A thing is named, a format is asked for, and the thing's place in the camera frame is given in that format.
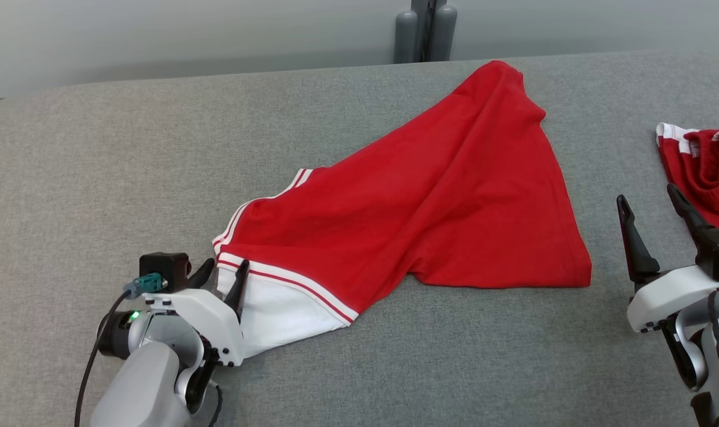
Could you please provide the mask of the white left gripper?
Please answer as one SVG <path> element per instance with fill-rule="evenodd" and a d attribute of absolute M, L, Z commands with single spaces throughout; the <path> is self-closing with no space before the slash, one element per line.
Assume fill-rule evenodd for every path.
<path fill-rule="evenodd" d="M 224 365 L 240 367 L 245 359 L 245 343 L 240 326 L 250 264 L 243 259 L 236 271 L 224 270 L 224 278 L 232 279 L 224 301 L 212 292 L 201 289 L 215 271 L 215 259 L 206 259 L 188 277 L 189 289 L 175 294 L 147 294 L 151 308 L 175 311 L 202 337 L 218 350 Z"/>

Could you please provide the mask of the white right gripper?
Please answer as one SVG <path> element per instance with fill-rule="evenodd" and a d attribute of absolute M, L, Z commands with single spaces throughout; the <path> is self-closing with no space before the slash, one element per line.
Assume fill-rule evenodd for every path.
<path fill-rule="evenodd" d="M 708 230 L 714 229 L 674 183 L 667 184 L 667 194 L 677 215 L 688 228 L 694 246 L 705 245 Z M 651 329 L 674 313 L 709 296 L 719 288 L 700 267 L 693 265 L 671 270 L 661 276 L 660 264 L 650 255 L 635 226 L 635 215 L 625 195 L 616 198 L 622 231 L 623 250 L 628 275 L 638 290 L 627 308 L 627 319 L 634 332 Z"/>

